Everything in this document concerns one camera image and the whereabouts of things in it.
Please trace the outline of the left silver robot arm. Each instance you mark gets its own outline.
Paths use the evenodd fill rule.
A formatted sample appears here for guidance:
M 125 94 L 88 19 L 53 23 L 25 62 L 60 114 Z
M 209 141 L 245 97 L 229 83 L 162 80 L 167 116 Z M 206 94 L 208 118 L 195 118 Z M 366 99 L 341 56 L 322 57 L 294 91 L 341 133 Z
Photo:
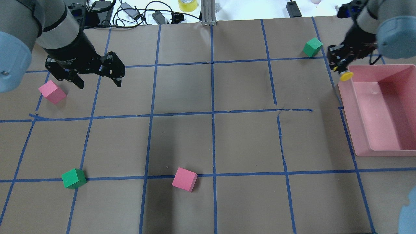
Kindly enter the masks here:
M 96 74 L 122 85 L 125 65 L 115 52 L 98 54 L 84 33 L 87 17 L 115 5 L 95 9 L 85 0 L 69 7 L 63 0 L 2 0 L 1 92 L 16 89 L 31 64 L 34 45 L 48 55 L 45 67 L 58 80 L 83 89 L 80 74 Z

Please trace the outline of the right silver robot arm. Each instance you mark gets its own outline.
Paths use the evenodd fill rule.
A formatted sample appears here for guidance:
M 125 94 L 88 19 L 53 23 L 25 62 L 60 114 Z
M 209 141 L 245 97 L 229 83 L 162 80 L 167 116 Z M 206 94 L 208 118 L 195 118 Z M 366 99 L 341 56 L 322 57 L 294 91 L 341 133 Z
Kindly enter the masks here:
M 353 24 L 338 46 L 327 48 L 331 70 L 341 74 L 376 49 L 390 59 L 415 57 L 414 0 L 352 0 L 341 5 L 337 18 L 351 18 Z

